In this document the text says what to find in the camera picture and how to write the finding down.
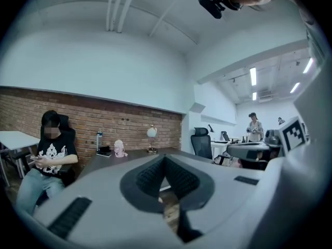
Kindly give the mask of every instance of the white desk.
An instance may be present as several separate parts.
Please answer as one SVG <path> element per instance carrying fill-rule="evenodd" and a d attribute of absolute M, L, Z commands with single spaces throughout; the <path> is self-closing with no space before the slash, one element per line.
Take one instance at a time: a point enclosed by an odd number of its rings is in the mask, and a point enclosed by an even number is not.
<path fill-rule="evenodd" d="M 230 141 L 218 141 L 218 142 L 212 142 L 211 141 L 211 147 L 212 147 L 212 159 L 214 160 L 214 149 L 219 148 L 220 149 L 220 154 L 222 154 L 224 151 L 227 149 L 227 145 L 230 144 Z"/>
<path fill-rule="evenodd" d="M 20 151 L 24 147 L 30 147 L 33 145 L 37 145 L 39 143 L 40 139 L 24 134 L 20 131 L 0 131 L 0 143 L 3 144 L 6 149 L 0 150 L 0 153 L 10 150 L 17 150 Z M 10 186 L 9 181 L 7 179 L 4 166 L 2 163 L 2 159 L 0 156 L 0 164 L 2 173 L 4 175 L 5 181 L 7 186 Z M 20 161 L 19 167 L 20 172 L 22 174 L 22 177 L 24 177 L 23 167 L 22 163 Z"/>

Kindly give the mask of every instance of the dark table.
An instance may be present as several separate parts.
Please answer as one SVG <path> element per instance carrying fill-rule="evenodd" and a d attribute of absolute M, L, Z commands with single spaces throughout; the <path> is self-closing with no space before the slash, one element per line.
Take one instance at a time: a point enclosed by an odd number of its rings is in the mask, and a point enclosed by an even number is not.
<path fill-rule="evenodd" d="M 96 170 L 99 170 L 99 169 L 102 169 L 105 167 L 111 167 L 111 166 L 118 165 L 118 164 L 121 164 L 124 162 L 133 161 L 135 159 L 153 155 L 153 154 L 149 154 L 148 152 L 146 152 L 146 149 L 129 150 L 129 151 L 127 151 L 127 153 L 128 153 L 128 156 L 123 157 L 123 158 L 115 157 L 114 152 L 112 152 L 112 155 L 108 158 L 94 155 L 91 158 L 91 160 L 88 162 L 88 164 L 85 166 L 85 168 L 79 175 L 78 179 L 81 179 L 82 177 L 89 174 L 90 172 L 93 172 L 93 171 L 96 171 Z M 181 151 L 181 150 L 178 150 L 178 149 L 175 149 L 172 147 L 158 149 L 158 154 L 155 154 L 155 155 L 159 155 L 159 154 L 177 154 L 177 155 L 181 155 L 184 157 L 188 157 L 188 158 L 203 161 L 203 162 L 212 162 L 212 160 L 210 160 L 210 159 L 206 159 L 206 158 L 202 158 L 202 157 L 190 154 L 190 153 L 186 153 L 184 151 Z M 168 184 L 166 184 L 166 182 L 161 185 L 161 187 L 167 187 L 167 186 L 168 186 Z"/>

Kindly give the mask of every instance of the black t-shirt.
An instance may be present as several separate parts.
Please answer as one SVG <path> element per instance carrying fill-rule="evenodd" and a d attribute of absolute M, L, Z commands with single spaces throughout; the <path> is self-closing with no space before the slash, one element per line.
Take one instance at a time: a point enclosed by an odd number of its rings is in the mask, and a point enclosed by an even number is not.
<path fill-rule="evenodd" d="M 73 140 L 70 136 L 61 133 L 56 139 L 48 139 L 44 137 L 38 144 L 37 154 L 39 156 L 45 156 L 48 159 L 62 159 L 67 155 L 77 155 Z M 34 167 L 41 174 L 45 176 L 59 177 L 58 171 L 62 165 L 58 166 L 47 166 L 39 169 Z"/>

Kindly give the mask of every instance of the pink figurine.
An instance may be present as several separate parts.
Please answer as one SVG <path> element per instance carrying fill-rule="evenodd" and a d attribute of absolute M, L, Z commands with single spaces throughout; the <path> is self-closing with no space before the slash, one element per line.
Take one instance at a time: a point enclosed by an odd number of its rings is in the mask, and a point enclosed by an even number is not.
<path fill-rule="evenodd" d="M 114 143 L 114 152 L 115 152 L 115 157 L 117 158 L 122 158 L 128 156 L 127 153 L 125 153 L 125 149 L 123 147 L 123 142 L 121 140 L 117 140 Z"/>

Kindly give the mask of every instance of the ceiling light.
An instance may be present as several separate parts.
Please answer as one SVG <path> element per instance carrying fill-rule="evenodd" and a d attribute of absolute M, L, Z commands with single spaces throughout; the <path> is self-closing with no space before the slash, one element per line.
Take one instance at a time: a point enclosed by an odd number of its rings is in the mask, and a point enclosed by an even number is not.
<path fill-rule="evenodd" d="M 299 85 L 300 82 L 297 82 L 290 92 L 293 93 Z"/>
<path fill-rule="evenodd" d="M 256 77 L 256 68 L 250 68 L 250 76 L 251 76 L 251 86 L 255 86 L 257 84 L 257 77 Z"/>
<path fill-rule="evenodd" d="M 311 67 L 312 63 L 313 63 L 313 59 L 312 59 L 312 58 L 310 58 L 310 60 L 309 60 L 309 62 L 308 62 L 308 64 L 307 64 L 307 67 L 306 67 L 306 69 L 303 71 L 303 73 L 304 73 L 304 74 L 305 74 L 306 72 L 308 72 L 308 71 L 309 71 L 309 69 L 310 69 L 310 67 Z"/>

